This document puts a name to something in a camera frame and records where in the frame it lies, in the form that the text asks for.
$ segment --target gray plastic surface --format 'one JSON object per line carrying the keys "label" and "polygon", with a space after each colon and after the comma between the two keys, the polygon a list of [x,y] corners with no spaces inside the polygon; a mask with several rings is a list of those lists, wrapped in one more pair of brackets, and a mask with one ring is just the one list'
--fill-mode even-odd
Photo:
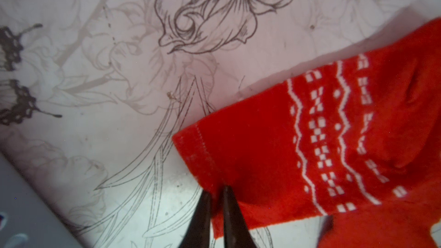
{"label": "gray plastic surface", "polygon": [[[53,212],[0,154],[0,212],[8,219],[0,231],[0,248],[81,248]],[[25,234],[25,246],[17,240]]]}

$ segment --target fair isle pattern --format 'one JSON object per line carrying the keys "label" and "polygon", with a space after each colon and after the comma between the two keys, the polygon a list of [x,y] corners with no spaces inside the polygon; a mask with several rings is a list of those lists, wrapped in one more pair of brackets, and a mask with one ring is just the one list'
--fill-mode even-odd
{"label": "fair isle pattern", "polygon": [[311,188],[312,203],[314,204],[314,206],[319,210],[319,212],[322,215],[328,215],[327,212],[322,208],[322,206],[320,206],[320,204],[318,204],[318,202],[317,202],[314,183],[312,182],[311,179],[309,179],[306,176],[306,165],[307,165],[308,161],[307,161],[305,155],[303,154],[303,152],[299,148],[299,143],[302,139],[302,133],[299,128],[299,123],[300,123],[300,115],[302,113],[303,105],[302,105],[302,102],[300,101],[299,97],[297,97],[296,94],[294,93],[294,90],[292,88],[292,80],[288,79],[287,83],[288,83],[288,93],[289,93],[291,99],[295,102],[295,104],[297,106],[297,111],[296,111],[296,116],[295,116],[295,124],[294,124],[295,133],[297,134],[297,140],[296,140],[297,142],[295,142],[295,151],[297,152],[297,154],[299,155],[299,157],[302,160],[302,177]]}
{"label": "fair isle pattern", "polygon": [[388,192],[407,195],[402,183],[382,174],[387,167],[370,152],[377,119],[373,69],[360,54],[286,81],[302,192],[322,215],[381,205]]}
{"label": "fair isle pattern", "polygon": [[[367,62],[367,58],[366,61],[364,62],[364,66],[368,67],[369,65],[366,64]],[[343,121],[343,130],[341,131],[338,140],[340,143],[340,159],[341,159],[341,163],[343,164],[343,166],[355,177],[356,181],[357,181],[357,185],[361,191],[361,193],[363,194],[363,196],[365,196],[369,201],[371,201],[373,204],[375,205],[380,205],[381,202],[378,201],[378,199],[376,199],[374,196],[372,196],[370,193],[368,193],[366,191],[366,188],[363,184],[363,178],[361,177],[361,175],[359,173],[357,173],[353,168],[351,168],[347,163],[346,163],[346,144],[345,144],[345,140],[343,138],[343,135],[346,133],[346,131],[348,131],[348,129],[350,128],[350,124],[349,124],[349,120],[346,117],[345,114],[345,106],[346,103],[348,101],[348,97],[349,94],[351,92],[350,87],[348,86],[348,84],[345,81],[345,78],[343,77],[343,62],[342,61],[337,61],[337,75],[336,78],[338,80],[338,82],[340,83],[341,87],[343,88],[343,98],[341,100],[341,103],[339,105],[338,108],[338,113],[341,117],[341,120]]]}

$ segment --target dark butterfly wing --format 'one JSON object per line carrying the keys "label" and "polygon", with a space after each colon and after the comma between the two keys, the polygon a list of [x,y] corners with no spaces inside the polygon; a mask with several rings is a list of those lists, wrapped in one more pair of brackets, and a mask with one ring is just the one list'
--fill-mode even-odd
{"label": "dark butterfly wing", "polygon": [[24,49],[23,45],[20,43],[22,35],[41,27],[43,27],[43,25],[35,24],[17,35],[14,35],[9,27],[0,27],[0,71],[15,70],[14,64],[22,61],[20,56],[20,52]]}
{"label": "dark butterfly wing", "polygon": [[[10,107],[10,98],[15,94],[15,102]],[[6,80],[0,82],[0,101],[6,102],[0,109],[0,124],[9,125],[11,123],[20,124],[26,118],[31,118],[34,111],[49,114],[57,118],[61,115],[55,115],[44,112],[36,106],[37,99],[30,95],[29,88],[19,85],[18,80]]]}

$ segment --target butterfly antenna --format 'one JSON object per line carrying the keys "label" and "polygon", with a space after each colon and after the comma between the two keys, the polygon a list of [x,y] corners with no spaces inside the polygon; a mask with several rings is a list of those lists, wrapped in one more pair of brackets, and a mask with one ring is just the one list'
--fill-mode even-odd
{"label": "butterfly antenna", "polygon": [[61,117],[63,117],[63,115],[49,113],[49,112],[46,112],[46,111],[40,110],[39,108],[37,108],[37,109],[35,109],[35,110],[38,111],[38,112],[40,112],[40,113],[46,114],[46,115],[51,115],[51,116],[53,116],[53,117],[55,117],[55,118],[61,118]]}
{"label": "butterfly antenna", "polygon": [[41,28],[41,27],[43,27],[43,25],[41,23],[36,23],[36,24],[32,25],[31,27],[24,29],[21,33],[18,34],[18,36],[21,36],[21,35],[26,34],[34,29]]}

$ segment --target knit texture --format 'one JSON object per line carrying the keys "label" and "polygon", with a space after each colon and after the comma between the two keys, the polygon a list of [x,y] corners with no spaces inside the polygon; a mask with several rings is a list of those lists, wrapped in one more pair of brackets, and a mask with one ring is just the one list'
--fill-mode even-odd
{"label": "knit texture", "polygon": [[223,234],[219,195],[230,185],[250,229],[334,214],[320,247],[436,247],[429,230],[441,218],[440,59],[436,19],[174,135],[213,196],[215,237]]}

